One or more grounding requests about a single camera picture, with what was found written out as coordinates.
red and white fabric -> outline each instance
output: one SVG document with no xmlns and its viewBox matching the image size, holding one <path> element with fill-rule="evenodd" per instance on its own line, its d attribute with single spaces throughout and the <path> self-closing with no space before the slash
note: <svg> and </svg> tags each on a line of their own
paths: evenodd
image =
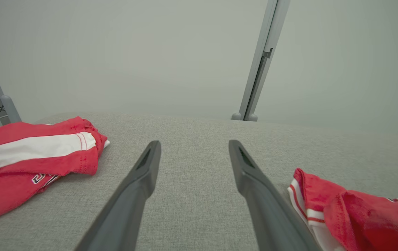
<svg viewBox="0 0 398 251">
<path fill-rule="evenodd" d="M 94 175 L 110 142 L 87 120 L 0 127 L 0 215 L 68 173 Z"/>
<path fill-rule="evenodd" d="M 398 250 L 398 203 L 296 169 L 293 208 L 324 251 Z"/>
</svg>

gray table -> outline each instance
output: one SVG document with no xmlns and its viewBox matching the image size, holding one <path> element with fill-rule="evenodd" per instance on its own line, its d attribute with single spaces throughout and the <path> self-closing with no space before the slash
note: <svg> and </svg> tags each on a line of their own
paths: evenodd
<svg viewBox="0 0 398 251">
<path fill-rule="evenodd" d="M 398 197 L 398 137 L 247 121 L 119 113 L 66 113 L 107 135 L 94 176 L 70 174 L 0 217 L 0 250 L 73 250 L 151 140 L 162 157 L 138 250 L 256 250 L 248 207 L 237 192 L 228 140 L 242 142 L 288 200 L 295 168 L 347 189 Z"/>
</svg>

